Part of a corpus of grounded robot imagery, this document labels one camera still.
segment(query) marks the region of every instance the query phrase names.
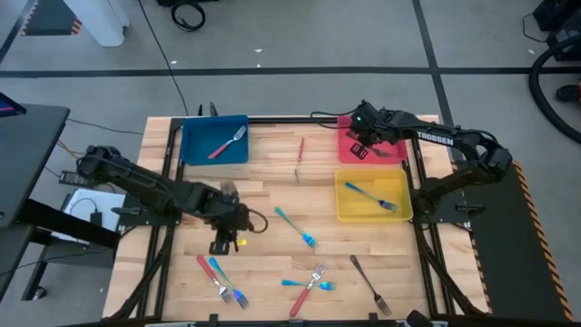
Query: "black cable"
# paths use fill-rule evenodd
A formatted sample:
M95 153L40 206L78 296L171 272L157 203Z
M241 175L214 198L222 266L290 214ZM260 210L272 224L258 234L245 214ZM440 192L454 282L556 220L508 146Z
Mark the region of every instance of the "black cable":
M121 240L121 239L122 239L122 238L123 238L125 235L127 235L127 234L128 234L130 231L134 230L134 229L135 229L135 227L137 227L137 226L131 226L131 227L127 228L127 229L125 230L125 232L123 232L123 233L121 234L121 237L120 237L119 239Z
M115 191L115 188L111 184L109 184L109 183L102 183L101 185L106 185L106 186L111 187L111 191L113 192L113 194L117 194L117 192Z
M527 26L525 25L525 19L527 19L527 17L532 16L532 15L533 14L531 13L531 14L525 15L523 17L523 35L526 38L531 39L533 41L536 41L536 42L539 42L539 43L545 43L548 40L548 38L546 38L545 40L541 40L541 39L537 39L537 38L535 38L535 37L530 36L530 35L527 34Z
M58 179L60 179L60 178L61 178L61 176L59 176L57 173L55 173L55 172L53 172L52 170L50 170L48 167L46 167L46 166L45 166L44 168L46 169L46 171L47 171L48 173L51 173L51 174L53 174L53 175L54 175L54 177L56 177L56 178L58 178Z
M185 21L185 19L177 15L177 10L184 5L189 5L190 7L195 9L198 13L200 13L200 15L202 16L202 21L199 24L189 25L188 22ZM172 20L173 23L182 31L193 32L199 30L200 28L202 28L204 24L206 24L206 12L204 12L203 8L200 5L198 5L198 3L196 3L195 1L192 0L178 1L177 3L172 5Z
M9 274L9 273L14 273L15 271L17 271L20 268L25 268L25 267L28 267L28 266L33 265L33 264L37 264L37 263L41 263L41 262L47 262L47 261L54 260L54 259L63 259L63 258L68 258L68 257L73 257L73 256L79 256L79 255L101 254L101 253L105 253L105 251L107 251L107 250L109 250L109 249L105 249L105 250L103 250L101 252L98 252L98 253L76 253L76 254L68 254L68 255L61 255L61 256L55 256L55 257L51 257L51 258L46 258L46 259L43 259L43 260L39 260L37 262L23 264L21 266L18 266L18 267L14 268L14 269L9 270L9 271L2 272L2 273L0 273L0 277L4 276L6 274Z
M185 100L183 99L182 90L180 90L180 86L175 81L175 76L173 75L173 70L170 67L170 62L167 60L167 56L165 55L165 52L163 51L162 45L160 45L160 41L157 39L157 36L155 35L155 32L153 31L152 23L150 23L149 17L147 17L147 14L145 13L145 8L143 8L142 0L137 0L137 2L139 3L139 6L142 8L143 17L145 17L145 22L147 22L149 29L152 31L153 39L155 40L157 47L159 47L160 52L162 53L163 60L165 60L165 64L167 65L167 69L170 72L170 76L172 77L173 83L175 84L175 88L178 90L178 94L180 94L180 98L182 98L183 111L185 111L186 116L189 116L190 113L188 112L188 106L185 104Z
M264 214L257 212L256 210L253 209L248 209L249 212L251 213L255 213L257 214L260 218L262 218L262 220L264 220L264 228L262 228L260 231L251 231L252 233L264 233L264 231L266 231L267 228L269 228L269 221L268 219L266 219L266 216L264 216Z
M452 223L454 226L456 226L459 229L463 229L464 231L468 232L468 233L472 233L472 230L467 228L464 224L462 223Z
M561 51L562 49L579 42L581 42L581 35L576 35L550 47L542 55L540 55L533 64L531 72L528 75L528 87L530 89L530 93L535 99L535 103L537 104L538 109L540 109L541 113L543 113L547 120L566 137L581 144L581 133L579 133L575 128L571 127L563 119L561 119L561 117L559 117L559 115L555 112L555 109L553 109L551 104L545 98L543 90L541 89L541 85L538 82L538 76L540 74L541 68L543 68L543 64L545 64L545 62L552 55L554 55L557 51Z
M66 120L67 120L67 121L74 122L74 123L77 123L77 124L85 124L85 125L88 125L88 126L92 126L92 127L101 128L101 129L104 129L105 131L109 131L109 132L115 132L115 133L121 133L121 134L135 134L135 135L143 135L143 133L139 133L139 132L132 132L132 131L122 131L122 130L116 130L116 129L109 128L109 127L104 127L104 126L101 126L101 125L98 125L98 124L92 124L92 123L81 122L81 121L78 121L78 120L76 120L76 119L73 119L73 118L67 118Z
M96 202L95 202L93 199L91 199L91 198L83 198L83 199L81 199L81 200L78 200L77 202L73 203L73 206L71 207L71 210L69 210L69 214L70 214L70 215L73 215L73 209L74 209L74 207L75 207L75 206L76 206L76 205L77 205L79 202L82 202L82 201L85 201L85 200L86 200L86 201L91 201L91 202L93 203L93 205L94 205L94 211L95 211L96 213L99 211L99 208L97 207L97 203L96 203Z

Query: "black panel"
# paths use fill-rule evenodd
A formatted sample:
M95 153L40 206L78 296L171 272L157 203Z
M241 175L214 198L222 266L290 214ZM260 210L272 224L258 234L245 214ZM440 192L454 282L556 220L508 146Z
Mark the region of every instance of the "black panel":
M472 229L493 314L566 321L516 168L500 183L464 191L486 206Z
M64 128L69 109L24 105L27 114L0 118L0 228L18 216Z

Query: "fork tines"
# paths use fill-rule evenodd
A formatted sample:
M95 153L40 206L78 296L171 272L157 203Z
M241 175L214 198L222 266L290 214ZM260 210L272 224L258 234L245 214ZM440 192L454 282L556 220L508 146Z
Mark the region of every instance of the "fork tines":
M230 295L230 292L228 292L228 289L224 290L223 292L220 292L220 296L226 303L232 302L232 296Z
M244 294L241 294L240 297L236 300L242 309L246 309L248 307L248 300L246 300L246 296L244 296Z
M313 275L316 273L318 274L319 278L322 276L323 272L325 272L325 263L319 263L319 265L317 266L317 269L315 269L315 272L313 273Z

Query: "fork handle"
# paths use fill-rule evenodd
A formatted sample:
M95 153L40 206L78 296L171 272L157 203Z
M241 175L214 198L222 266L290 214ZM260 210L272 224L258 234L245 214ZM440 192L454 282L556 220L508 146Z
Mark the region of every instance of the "fork handle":
M309 287L305 288L305 290L302 291L302 293L299 296L299 299L297 299L297 301L292 306L292 309L290 309L290 317L294 317L297 315L300 307L302 306L302 303L305 302L305 300L307 299L307 295L309 295L309 291L310 291Z
M208 274L208 276L210 276L210 278L215 280L216 274L212 271L212 268L210 268L210 265L206 262L206 260L203 258L203 256L201 256L201 255L196 256L196 260L198 261L200 266L203 268L203 270Z
M221 154L222 151L224 151L224 149L230 145L230 143L232 143L232 140L228 140L228 142L226 142L225 144L222 144L221 147L219 147L216 151L212 152L212 154L208 155L208 159L213 159L215 157L218 156L218 154Z

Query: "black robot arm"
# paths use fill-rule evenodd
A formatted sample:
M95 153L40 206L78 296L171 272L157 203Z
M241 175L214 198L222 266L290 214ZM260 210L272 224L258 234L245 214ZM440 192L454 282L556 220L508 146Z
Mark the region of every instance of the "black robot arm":
M110 146L89 146L77 161L77 172L98 183L114 183L137 197L149 211L164 217L187 213L202 218L216 230L211 254L228 254L237 231L254 231L249 209L239 202L233 184L224 192L204 183L175 182L140 167Z
M400 110L376 110L365 101L353 112L351 120L350 130L363 146L418 138L464 154L467 167L443 178L428 178L412 192L412 204L418 213L434 213L439 199L459 188L500 181L512 163L508 150L488 132L428 123Z

